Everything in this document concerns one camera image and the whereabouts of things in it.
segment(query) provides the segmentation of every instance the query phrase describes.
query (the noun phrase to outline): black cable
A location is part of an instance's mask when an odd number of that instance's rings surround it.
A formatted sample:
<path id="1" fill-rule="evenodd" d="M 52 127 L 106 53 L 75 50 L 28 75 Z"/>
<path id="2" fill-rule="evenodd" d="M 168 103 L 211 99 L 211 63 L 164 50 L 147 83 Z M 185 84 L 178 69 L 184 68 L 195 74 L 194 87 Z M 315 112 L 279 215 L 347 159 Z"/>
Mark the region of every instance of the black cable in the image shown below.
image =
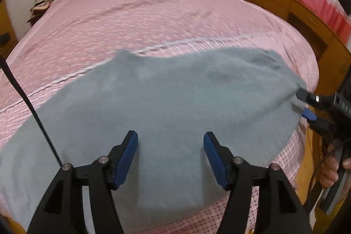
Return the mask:
<path id="1" fill-rule="evenodd" d="M 52 153 L 54 153 L 54 156 L 57 160 L 57 162 L 59 163 L 60 167 L 62 167 L 62 162 L 60 160 L 59 155 L 57 154 L 54 145 L 52 144 L 49 135 L 47 134 L 43 124 L 41 123 L 38 114 L 36 113 L 36 110 L 34 109 L 34 107 L 32 106 L 32 104 L 30 103 L 26 93 L 24 92 L 24 90 L 21 88 L 21 86 L 19 85 L 19 83 L 17 82 L 17 80 L 15 79 L 15 77 L 13 76 L 13 74 L 11 73 L 11 70 L 9 68 L 9 66 L 7 65 L 5 59 L 0 55 L 0 68 L 2 68 L 5 76 L 8 78 L 9 82 L 13 85 L 13 87 L 15 88 L 15 90 L 18 92 L 18 94 L 22 97 L 22 99 L 24 100 L 24 102 L 27 104 L 27 106 L 29 107 L 29 110 L 32 112 L 34 119 L 36 120 L 40 130 L 42 131 L 46 142 L 49 144 Z"/>
<path id="2" fill-rule="evenodd" d="M 312 198 L 311 198 L 311 197 L 312 197 L 312 196 L 311 196 L 311 194 L 312 194 L 312 185 L 313 185 L 313 181 L 315 180 L 315 175 L 316 175 L 317 171 L 321 168 L 321 166 L 325 163 L 326 159 L 327 159 L 329 156 L 334 155 L 334 153 L 335 153 L 336 151 L 338 151 L 340 148 L 343 148 L 343 147 L 345 146 L 345 144 L 347 144 L 347 143 L 350 142 L 350 141 L 351 141 L 351 137 L 348 138 L 347 140 L 341 142 L 340 144 L 336 145 L 336 146 L 334 147 L 333 150 L 331 150 L 330 152 L 328 152 L 328 153 L 324 156 L 324 158 L 318 163 L 317 167 L 315 168 L 315 170 L 314 170 L 314 172 L 313 172 L 313 174 L 312 174 L 311 180 L 310 180 L 310 184 L 308 185 L 308 195 L 307 195 L 306 203 L 305 203 L 305 205 L 304 205 L 304 208 L 305 208 L 306 210 L 308 210 L 308 216 L 310 215 L 310 212 L 311 212 L 310 207 L 311 207 L 311 199 L 312 199 Z"/>

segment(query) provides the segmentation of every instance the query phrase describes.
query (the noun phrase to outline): gray cloth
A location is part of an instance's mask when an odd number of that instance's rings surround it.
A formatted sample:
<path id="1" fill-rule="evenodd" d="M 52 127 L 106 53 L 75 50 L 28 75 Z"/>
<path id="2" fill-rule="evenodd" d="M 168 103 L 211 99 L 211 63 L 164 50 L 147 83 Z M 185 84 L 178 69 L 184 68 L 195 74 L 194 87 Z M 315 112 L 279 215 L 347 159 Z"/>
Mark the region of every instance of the gray cloth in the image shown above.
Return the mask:
<path id="1" fill-rule="evenodd" d="M 167 59 L 120 51 L 38 114 L 63 162 L 74 166 L 107 155 L 128 130 L 138 133 L 131 170 L 113 197 L 125 231 L 142 231 L 225 197 L 204 153 L 207 131 L 233 155 L 267 166 L 300 119 L 299 86 L 303 80 L 274 51 L 229 48 Z M 1 191 L 24 227 L 57 171 L 30 117 L 1 149 L 0 166 Z"/>

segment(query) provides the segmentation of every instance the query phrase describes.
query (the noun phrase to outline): blue gripper pad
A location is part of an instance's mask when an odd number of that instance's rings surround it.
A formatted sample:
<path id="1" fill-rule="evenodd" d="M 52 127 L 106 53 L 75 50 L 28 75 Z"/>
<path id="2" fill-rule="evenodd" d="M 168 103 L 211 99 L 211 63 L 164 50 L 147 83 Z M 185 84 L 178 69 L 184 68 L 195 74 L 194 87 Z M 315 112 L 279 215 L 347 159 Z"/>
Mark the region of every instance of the blue gripper pad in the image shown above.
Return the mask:
<path id="1" fill-rule="evenodd" d="M 219 145 L 214 134 L 212 132 L 207 132 L 204 136 L 204 148 L 207 158 L 210 162 L 217 183 L 222 186 L 224 190 L 227 190 L 229 188 L 229 181 L 227 179 L 226 166 L 221 159 L 216 146 L 219 148 L 222 147 Z"/>
<path id="2" fill-rule="evenodd" d="M 129 168 L 138 147 L 138 134 L 135 131 L 129 131 L 126 138 L 119 146 L 124 149 L 115 166 L 115 179 L 113 183 L 117 188 L 126 181 Z"/>
<path id="3" fill-rule="evenodd" d="M 317 121 L 317 116 L 312 110 L 309 110 L 307 107 L 305 107 L 304 111 L 301 114 L 302 117 L 305 117 L 308 122 L 310 121 Z"/>

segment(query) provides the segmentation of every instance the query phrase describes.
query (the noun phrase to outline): bed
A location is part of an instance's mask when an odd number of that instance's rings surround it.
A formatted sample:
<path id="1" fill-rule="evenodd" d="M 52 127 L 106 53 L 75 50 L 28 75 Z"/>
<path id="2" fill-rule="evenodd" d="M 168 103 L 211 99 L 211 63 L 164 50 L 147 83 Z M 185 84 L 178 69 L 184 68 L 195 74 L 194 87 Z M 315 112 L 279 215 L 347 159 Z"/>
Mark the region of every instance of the bed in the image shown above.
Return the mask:
<path id="1" fill-rule="evenodd" d="M 282 19 L 243 0 L 55 0 L 7 62 L 33 105 L 39 108 L 63 86 L 111 59 L 116 49 L 172 57 L 220 48 L 219 40 L 225 40 L 226 46 L 273 49 L 303 78 L 310 91 L 317 86 L 317 61 L 306 39 Z M 6 99 L 0 103 L 2 147 L 30 113 L 4 75 L 1 75 L 0 87 L 1 98 Z M 295 188 L 304 157 L 305 132 L 306 125 L 301 120 L 274 160 Z M 257 201 L 256 190 L 248 229 L 254 227 Z M 134 230 L 214 233 L 225 204 L 223 199 L 166 226 Z M 3 195 L 1 209 L 13 215 Z"/>

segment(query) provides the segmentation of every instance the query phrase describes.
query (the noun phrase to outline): pile of clothes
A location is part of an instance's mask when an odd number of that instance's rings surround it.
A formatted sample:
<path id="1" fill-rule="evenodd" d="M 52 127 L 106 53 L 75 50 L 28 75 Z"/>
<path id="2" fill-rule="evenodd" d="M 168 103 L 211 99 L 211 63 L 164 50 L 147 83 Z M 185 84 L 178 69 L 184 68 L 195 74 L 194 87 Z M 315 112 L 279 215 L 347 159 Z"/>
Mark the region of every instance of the pile of clothes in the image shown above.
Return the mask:
<path id="1" fill-rule="evenodd" d="M 31 16 L 28 22 L 34 25 L 34 23 L 36 23 L 44 15 L 53 1 L 54 0 L 35 0 L 34 6 L 30 10 Z"/>

